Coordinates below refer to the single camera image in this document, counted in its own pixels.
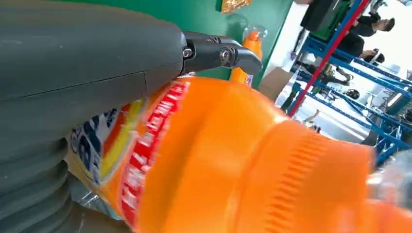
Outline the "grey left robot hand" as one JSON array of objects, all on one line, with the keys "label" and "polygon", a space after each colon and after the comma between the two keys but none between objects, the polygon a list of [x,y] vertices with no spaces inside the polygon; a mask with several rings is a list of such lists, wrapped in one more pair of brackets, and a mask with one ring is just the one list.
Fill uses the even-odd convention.
[{"label": "grey left robot hand", "polygon": [[53,142],[76,124],[215,67],[257,74],[233,39],[182,31],[126,9],[49,0],[0,3],[0,147]]}]

